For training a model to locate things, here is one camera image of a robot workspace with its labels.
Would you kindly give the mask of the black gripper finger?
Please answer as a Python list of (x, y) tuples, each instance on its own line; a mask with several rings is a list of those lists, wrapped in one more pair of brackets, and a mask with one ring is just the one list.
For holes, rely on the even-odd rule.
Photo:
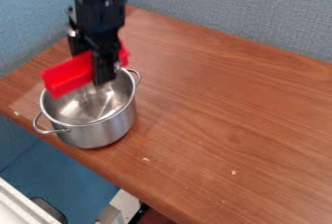
[(81, 36), (67, 36), (67, 42), (73, 56), (77, 56), (90, 49), (89, 43)]
[(104, 85), (113, 81), (120, 67), (120, 52), (117, 50), (96, 50), (93, 52), (94, 85)]

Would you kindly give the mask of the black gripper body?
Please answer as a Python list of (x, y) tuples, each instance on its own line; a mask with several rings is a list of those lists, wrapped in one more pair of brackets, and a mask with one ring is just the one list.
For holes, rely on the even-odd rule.
[(67, 36), (81, 36), (94, 50), (120, 49), (118, 31), (125, 25), (128, 0), (74, 0), (67, 9)]

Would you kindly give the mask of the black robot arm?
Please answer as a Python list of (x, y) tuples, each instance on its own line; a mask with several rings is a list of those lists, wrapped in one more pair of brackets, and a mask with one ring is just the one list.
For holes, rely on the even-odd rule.
[(73, 56), (93, 52), (93, 82), (102, 85), (120, 70), (120, 30), (125, 26), (128, 0), (74, 0), (67, 8), (67, 41)]

